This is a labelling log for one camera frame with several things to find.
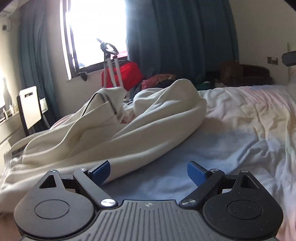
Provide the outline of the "cream white zip hoodie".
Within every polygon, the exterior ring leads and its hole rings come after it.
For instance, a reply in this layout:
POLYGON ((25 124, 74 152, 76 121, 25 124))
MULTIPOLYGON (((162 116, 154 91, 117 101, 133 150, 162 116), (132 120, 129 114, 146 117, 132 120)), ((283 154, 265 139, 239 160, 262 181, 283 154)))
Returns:
POLYGON ((109 180, 137 170, 183 142, 206 115, 206 100, 187 79, 143 90, 130 104, 125 95, 102 88, 63 123, 15 143, 5 155, 1 212, 12 213, 49 170, 72 174, 109 161, 109 180))

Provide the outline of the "pile of coloured clothes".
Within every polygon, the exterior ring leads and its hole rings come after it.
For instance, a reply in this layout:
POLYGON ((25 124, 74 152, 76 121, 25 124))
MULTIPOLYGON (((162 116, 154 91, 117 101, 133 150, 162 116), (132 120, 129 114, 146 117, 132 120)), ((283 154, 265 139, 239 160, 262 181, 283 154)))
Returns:
MULTIPOLYGON (((205 74, 205 81, 200 84, 194 84, 197 90, 208 90, 215 87, 216 80, 220 79, 220 71, 208 71, 205 74)), ((169 87, 177 80, 177 76, 173 74, 158 74, 150 77, 149 79, 140 81, 133 87, 129 93, 133 98, 140 91, 147 88, 166 88, 169 87)))

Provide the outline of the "black sofa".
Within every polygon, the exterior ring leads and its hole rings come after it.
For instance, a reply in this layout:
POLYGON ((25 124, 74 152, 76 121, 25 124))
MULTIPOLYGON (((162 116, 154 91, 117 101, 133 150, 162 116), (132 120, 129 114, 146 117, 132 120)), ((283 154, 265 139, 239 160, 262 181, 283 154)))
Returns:
POLYGON ((254 86, 254 85, 272 85, 273 78, 270 76, 270 71, 265 67, 255 65, 240 64, 243 67, 243 77, 234 80, 231 85, 225 85, 219 80, 217 84, 223 84, 226 87, 254 86))

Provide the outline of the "brown paper bag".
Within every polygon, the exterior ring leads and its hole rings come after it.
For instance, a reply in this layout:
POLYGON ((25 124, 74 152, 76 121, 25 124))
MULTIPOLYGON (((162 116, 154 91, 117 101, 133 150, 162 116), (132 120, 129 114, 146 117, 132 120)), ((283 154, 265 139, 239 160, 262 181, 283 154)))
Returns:
POLYGON ((225 85, 231 85, 234 80, 238 80, 243 77, 243 67, 239 61, 228 61, 221 65, 220 70, 220 82, 225 85))

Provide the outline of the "pastel tie-dye bed sheet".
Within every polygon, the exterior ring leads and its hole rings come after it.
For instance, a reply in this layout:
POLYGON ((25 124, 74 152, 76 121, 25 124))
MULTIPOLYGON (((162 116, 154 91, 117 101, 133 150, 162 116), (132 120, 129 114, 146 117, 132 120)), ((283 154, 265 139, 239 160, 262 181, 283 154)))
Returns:
POLYGON ((226 174, 249 170, 284 212, 279 240, 295 240, 295 93, 286 86, 200 91, 203 123, 184 142, 146 166, 105 185, 117 200, 180 201, 194 190, 195 161, 226 174))

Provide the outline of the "white black chair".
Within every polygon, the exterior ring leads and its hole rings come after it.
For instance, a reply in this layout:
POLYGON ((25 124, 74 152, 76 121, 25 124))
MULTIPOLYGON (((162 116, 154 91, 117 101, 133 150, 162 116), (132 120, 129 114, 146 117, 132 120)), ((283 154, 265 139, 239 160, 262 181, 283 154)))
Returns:
POLYGON ((26 136, 30 135, 30 129, 35 131, 34 126, 37 123, 42 125, 43 130, 50 128, 50 125, 45 117, 45 112, 47 112, 49 108, 45 98, 39 99, 36 86, 20 90, 16 100, 23 130, 26 136))

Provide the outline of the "white drawer desk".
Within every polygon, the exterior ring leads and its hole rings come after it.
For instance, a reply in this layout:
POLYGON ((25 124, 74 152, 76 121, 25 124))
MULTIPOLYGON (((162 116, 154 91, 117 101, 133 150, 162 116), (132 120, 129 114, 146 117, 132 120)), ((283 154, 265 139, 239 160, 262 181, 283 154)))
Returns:
POLYGON ((4 154, 19 140, 25 137, 23 125, 19 113, 14 114, 1 123, 1 145, 0 145, 0 165, 1 173, 4 170, 4 154))

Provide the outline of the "teal right curtain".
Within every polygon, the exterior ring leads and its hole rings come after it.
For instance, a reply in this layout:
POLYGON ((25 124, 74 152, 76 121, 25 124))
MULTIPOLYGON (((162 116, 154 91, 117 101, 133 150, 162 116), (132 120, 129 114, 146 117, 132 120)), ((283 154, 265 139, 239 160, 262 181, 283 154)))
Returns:
POLYGON ((127 1, 126 20, 128 59, 145 77, 171 73, 198 84, 239 58, 229 1, 127 1))

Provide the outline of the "teal curtain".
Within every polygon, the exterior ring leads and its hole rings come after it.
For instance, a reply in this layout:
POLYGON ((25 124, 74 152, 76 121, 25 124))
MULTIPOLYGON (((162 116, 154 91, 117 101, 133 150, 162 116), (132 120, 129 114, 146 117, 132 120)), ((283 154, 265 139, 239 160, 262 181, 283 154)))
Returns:
POLYGON ((171 73, 198 84, 239 58, 229 1, 127 1, 126 20, 128 59, 145 77, 171 73))
POLYGON ((45 117, 52 126, 61 115, 49 63, 46 8, 46 1, 28 1, 21 7, 19 63, 22 87, 37 87, 38 96, 46 99, 45 117))

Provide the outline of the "red garment on stand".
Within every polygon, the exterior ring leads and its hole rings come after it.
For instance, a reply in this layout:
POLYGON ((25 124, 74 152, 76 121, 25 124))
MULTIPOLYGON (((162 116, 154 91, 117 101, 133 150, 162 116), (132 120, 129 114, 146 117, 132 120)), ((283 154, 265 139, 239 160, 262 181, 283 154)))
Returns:
MULTIPOLYGON (((119 68, 121 73, 121 79, 125 90, 130 91, 142 80, 142 73, 135 62, 128 60, 120 61, 119 68)), ((103 70, 101 73, 101 85, 104 88, 112 88, 114 85, 111 81, 111 76, 109 73, 109 68, 103 70)))

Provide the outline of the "teal left curtain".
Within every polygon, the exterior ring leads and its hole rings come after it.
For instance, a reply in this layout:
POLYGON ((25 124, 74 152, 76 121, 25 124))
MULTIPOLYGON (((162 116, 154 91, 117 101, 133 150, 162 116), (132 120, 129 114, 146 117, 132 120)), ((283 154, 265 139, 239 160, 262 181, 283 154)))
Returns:
POLYGON ((37 87, 38 96, 46 99, 45 117, 52 126, 61 115, 49 63, 46 8, 46 1, 28 1, 21 7, 19 63, 22 87, 37 87))

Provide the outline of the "dark framed window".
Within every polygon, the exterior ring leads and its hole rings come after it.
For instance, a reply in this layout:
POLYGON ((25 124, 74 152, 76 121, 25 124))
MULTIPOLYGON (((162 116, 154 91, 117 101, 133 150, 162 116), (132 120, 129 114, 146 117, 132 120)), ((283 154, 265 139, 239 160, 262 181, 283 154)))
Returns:
POLYGON ((69 78, 103 68, 102 42, 127 57, 125 1, 60 1, 60 22, 69 78))

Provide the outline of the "wall switch plate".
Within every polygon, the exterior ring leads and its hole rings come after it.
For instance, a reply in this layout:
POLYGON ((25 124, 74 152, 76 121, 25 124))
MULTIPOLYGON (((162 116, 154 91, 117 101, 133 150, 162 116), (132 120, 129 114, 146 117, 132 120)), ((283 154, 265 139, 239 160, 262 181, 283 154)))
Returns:
POLYGON ((278 65, 278 58, 276 57, 267 57, 267 63, 272 65, 278 65))

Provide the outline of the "white wall air conditioner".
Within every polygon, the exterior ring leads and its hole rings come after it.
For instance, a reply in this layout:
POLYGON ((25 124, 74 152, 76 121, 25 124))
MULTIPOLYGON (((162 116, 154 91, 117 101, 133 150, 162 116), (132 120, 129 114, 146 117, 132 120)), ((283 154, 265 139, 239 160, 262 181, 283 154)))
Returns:
POLYGON ((20 7, 19 0, 13 0, 3 10, 1 10, 1 18, 9 18, 20 7))

